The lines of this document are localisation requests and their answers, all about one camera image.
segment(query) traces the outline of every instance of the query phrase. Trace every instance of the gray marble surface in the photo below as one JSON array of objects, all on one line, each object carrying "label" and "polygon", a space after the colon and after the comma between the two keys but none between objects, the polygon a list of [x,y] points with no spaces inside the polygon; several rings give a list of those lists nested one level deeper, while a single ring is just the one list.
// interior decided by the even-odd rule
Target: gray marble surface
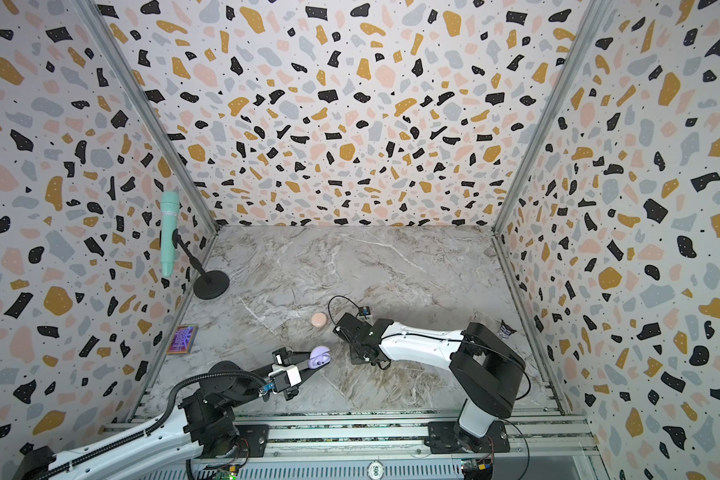
[{"label": "gray marble surface", "polygon": [[[145,414],[163,411],[179,380],[207,372],[220,360],[245,370],[272,362],[272,351],[331,349],[332,361],[285,402],[250,402],[236,412],[346,412],[459,409],[464,390],[445,370],[394,362],[389,370],[354,366],[348,347],[309,322],[326,312],[334,295],[370,306],[376,318],[420,328],[457,330],[481,322],[498,332],[500,320],[516,329],[506,341],[528,364],[534,383],[515,408],[546,405],[528,339],[514,308],[487,227],[226,226],[208,270],[223,270],[230,288],[214,300],[192,299],[184,323],[197,323],[192,352],[163,363]],[[336,299],[334,318],[354,313]],[[523,381],[521,391],[526,388]],[[186,396],[192,387],[182,393]]]}]

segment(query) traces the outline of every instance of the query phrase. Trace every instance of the mounting plate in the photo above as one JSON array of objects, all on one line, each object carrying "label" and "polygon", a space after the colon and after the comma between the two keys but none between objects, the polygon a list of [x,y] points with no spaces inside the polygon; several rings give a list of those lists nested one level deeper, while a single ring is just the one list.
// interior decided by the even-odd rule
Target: mounting plate
[{"label": "mounting plate", "polygon": [[[462,447],[456,440],[456,432],[454,428],[456,422],[430,422],[427,424],[428,437],[424,440],[424,444],[432,450],[432,453],[456,453],[462,452]],[[475,453],[489,453],[490,443],[494,444],[494,453],[506,453],[509,451],[509,439],[507,431],[504,428],[504,422],[497,420],[490,424],[488,431],[480,443],[480,447]]]}]

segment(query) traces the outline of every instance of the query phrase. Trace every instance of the patterned wall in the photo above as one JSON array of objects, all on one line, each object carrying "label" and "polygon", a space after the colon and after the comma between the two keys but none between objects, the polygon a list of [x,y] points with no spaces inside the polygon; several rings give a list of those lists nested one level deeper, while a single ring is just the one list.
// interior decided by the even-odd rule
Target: patterned wall
[{"label": "patterned wall", "polygon": [[[0,2],[2,478],[124,418],[186,287],[158,263],[177,182],[67,7]],[[198,251],[209,233],[180,222]]]},{"label": "patterned wall", "polygon": [[492,224],[579,0],[102,0],[223,224]]},{"label": "patterned wall", "polygon": [[720,0],[624,2],[569,98],[512,274],[613,478],[720,479]]}]

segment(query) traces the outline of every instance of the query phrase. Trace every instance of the small black object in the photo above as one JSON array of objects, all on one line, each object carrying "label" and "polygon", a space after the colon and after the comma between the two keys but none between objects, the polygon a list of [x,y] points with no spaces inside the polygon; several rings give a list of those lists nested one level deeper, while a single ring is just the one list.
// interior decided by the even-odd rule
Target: small black object
[{"label": "small black object", "polygon": [[177,244],[181,245],[181,249],[184,250],[184,253],[190,258],[192,268],[200,272],[200,277],[195,280],[192,286],[192,292],[195,293],[197,298],[201,300],[211,300],[212,298],[220,296],[226,292],[226,289],[230,288],[230,278],[227,274],[220,270],[206,272],[202,268],[200,261],[190,253],[190,250],[186,248],[186,245],[182,242],[179,229],[173,231],[174,248]]}]

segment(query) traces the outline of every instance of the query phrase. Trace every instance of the purple object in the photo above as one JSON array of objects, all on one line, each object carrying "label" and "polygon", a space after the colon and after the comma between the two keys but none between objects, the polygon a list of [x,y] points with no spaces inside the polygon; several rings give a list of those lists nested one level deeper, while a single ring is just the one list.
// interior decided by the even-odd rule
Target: purple object
[{"label": "purple object", "polygon": [[327,364],[331,361],[331,349],[327,348],[326,346],[317,346],[309,353],[309,360],[307,361],[307,366],[314,370],[318,369],[321,366]]}]

